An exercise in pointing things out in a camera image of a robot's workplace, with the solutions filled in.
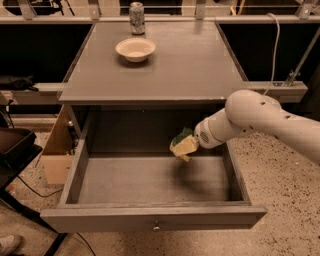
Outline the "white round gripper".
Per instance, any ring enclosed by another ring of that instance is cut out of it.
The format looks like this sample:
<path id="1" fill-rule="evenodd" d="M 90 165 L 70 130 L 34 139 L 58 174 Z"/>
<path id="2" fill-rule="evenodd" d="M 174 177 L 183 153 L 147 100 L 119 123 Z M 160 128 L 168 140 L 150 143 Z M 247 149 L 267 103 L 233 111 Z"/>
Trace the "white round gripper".
<path id="1" fill-rule="evenodd" d="M 222 144 L 221 141 L 219 141 L 212 135 L 209 129 L 208 118 L 205 118 L 196 125 L 194 130 L 194 136 L 188 136 L 176 146 L 170 144 L 170 151 L 176 157 L 179 157 L 188 163 L 191 160 L 191 157 L 188 156 L 188 154 L 197 151 L 199 145 L 205 149 L 212 149 Z"/>

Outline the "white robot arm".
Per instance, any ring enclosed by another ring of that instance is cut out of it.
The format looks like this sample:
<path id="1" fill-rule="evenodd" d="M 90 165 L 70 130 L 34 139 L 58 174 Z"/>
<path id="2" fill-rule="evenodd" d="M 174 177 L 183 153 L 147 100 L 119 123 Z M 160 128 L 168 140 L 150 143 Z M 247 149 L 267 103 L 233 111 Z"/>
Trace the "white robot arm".
<path id="1" fill-rule="evenodd" d="M 206 117 L 194 130 L 184 128 L 169 149 L 188 162 L 188 154 L 199 147 L 212 149 L 254 132 L 269 134 L 320 164 L 320 122 L 289 113 L 277 100 L 251 90 L 232 93 L 222 110 Z"/>

